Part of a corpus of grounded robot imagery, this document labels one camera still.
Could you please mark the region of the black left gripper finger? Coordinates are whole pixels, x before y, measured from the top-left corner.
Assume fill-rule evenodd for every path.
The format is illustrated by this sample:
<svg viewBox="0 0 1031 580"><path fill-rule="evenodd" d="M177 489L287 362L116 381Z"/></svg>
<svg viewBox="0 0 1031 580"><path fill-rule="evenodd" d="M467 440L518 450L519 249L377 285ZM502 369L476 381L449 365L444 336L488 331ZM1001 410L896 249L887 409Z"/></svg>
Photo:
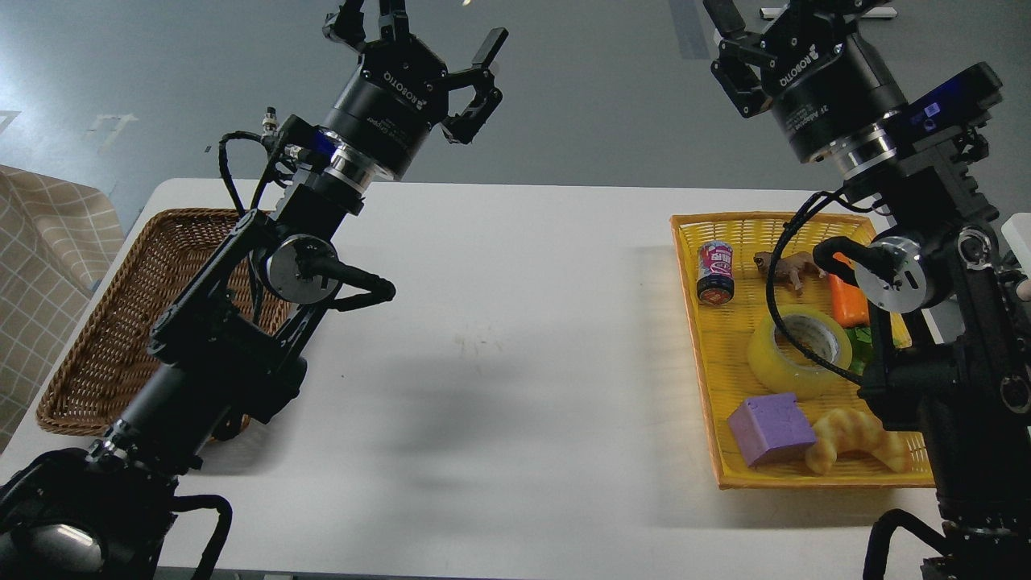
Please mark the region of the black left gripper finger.
<svg viewBox="0 0 1031 580"><path fill-rule="evenodd" d="M471 66L461 71L446 73L439 81L439 88L452 92L455 89L471 87L474 98L460 114L448 115L441 122L443 135L448 143L468 144L474 139L483 125L497 110L503 94L495 86L495 75L491 65L509 36L506 28L493 28L487 33Z"/></svg>
<svg viewBox="0 0 1031 580"><path fill-rule="evenodd" d="M379 40L366 39L364 1L345 1L325 16L321 34L331 43L345 44L357 54L387 45L406 45L412 40L405 1L379 1Z"/></svg>

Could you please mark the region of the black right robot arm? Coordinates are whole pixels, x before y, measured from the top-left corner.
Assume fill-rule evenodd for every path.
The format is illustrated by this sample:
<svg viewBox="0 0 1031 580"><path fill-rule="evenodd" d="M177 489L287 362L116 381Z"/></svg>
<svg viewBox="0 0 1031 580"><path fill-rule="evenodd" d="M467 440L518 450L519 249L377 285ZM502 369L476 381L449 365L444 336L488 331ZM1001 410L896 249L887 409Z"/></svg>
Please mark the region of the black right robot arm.
<svg viewBox="0 0 1031 580"><path fill-rule="evenodd" d="M771 111L803 163L831 160L843 186L818 192L785 224L774 258L826 205L874 197L892 227L867 245L829 238L814 261L862 289L873 356L849 379L889 432L925 443L942 528L884 513L870 532L865 579L886 574L905 528L935 552L925 579L1029 576L1029 316L1026 282L1000 252L998 210L970 166L989 155L982 128L1002 82L979 62L913 101L861 36L876 1L787 1L761 32L731 1L707 1L718 30L712 74L741 117Z"/></svg>

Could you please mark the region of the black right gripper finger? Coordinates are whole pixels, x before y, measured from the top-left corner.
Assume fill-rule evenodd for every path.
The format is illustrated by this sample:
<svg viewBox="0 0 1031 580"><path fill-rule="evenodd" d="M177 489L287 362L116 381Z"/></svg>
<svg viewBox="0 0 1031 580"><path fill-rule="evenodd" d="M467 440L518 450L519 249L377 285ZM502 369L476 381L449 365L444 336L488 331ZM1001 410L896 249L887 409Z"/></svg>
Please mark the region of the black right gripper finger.
<svg viewBox="0 0 1031 580"><path fill-rule="evenodd" d="M855 21L890 1L789 1L785 7L792 37L836 35L855 29Z"/></svg>
<svg viewBox="0 0 1031 580"><path fill-rule="evenodd" d="M770 109L772 97L761 84L757 71L776 70L778 58L765 38L745 28L743 16L732 1L703 1L719 35L718 56L710 71L741 117L750 118Z"/></svg>

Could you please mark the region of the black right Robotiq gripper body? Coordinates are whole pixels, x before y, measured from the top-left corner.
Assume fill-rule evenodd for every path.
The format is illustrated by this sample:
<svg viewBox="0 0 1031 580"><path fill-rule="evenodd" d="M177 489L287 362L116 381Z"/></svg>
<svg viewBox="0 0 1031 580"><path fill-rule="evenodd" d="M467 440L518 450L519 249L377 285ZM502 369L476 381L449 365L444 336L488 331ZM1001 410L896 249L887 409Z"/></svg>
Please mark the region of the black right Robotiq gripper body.
<svg viewBox="0 0 1031 580"><path fill-rule="evenodd" d="M776 70L762 71L761 84L772 97L773 117L802 163L825 157L840 137L907 103L880 52L861 36L860 19L847 34L792 37L785 14L763 30L778 63Z"/></svg>

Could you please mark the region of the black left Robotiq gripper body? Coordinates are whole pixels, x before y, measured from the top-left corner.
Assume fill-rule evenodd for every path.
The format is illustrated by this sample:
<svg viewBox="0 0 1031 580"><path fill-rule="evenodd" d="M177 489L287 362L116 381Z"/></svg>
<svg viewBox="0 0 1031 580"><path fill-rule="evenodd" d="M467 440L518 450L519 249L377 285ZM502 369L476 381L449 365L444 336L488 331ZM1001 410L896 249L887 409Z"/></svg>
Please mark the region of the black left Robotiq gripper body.
<svg viewBox="0 0 1031 580"><path fill-rule="evenodd" d="M448 95L427 87L446 71L445 62L414 35L402 43L369 43L321 127L372 158L388 179L400 180L448 113Z"/></svg>

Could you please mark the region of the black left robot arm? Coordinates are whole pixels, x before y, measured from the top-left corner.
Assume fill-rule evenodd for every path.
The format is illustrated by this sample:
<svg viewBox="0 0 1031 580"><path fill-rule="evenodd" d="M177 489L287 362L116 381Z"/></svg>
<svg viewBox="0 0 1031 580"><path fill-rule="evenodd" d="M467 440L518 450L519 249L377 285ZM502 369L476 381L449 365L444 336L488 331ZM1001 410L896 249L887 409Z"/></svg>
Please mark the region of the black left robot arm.
<svg viewBox="0 0 1031 580"><path fill-rule="evenodd" d="M43 453L2 488L4 579L151 579L178 514L217 512L194 570L209 579L233 510L220 494L176 494L211 438L246 417L267 423L300 391L302 352L328 311L394 300L396 287L339 260L331 239L364 206L376 176L398 180L434 127L471 143L503 96L492 62L508 36L493 28L468 68L410 32L402 1L379 4L366 39L363 3L325 16L323 34L358 66L319 125L268 109L261 135L218 142L218 171L239 219L155 321L155 374L88 448Z"/></svg>

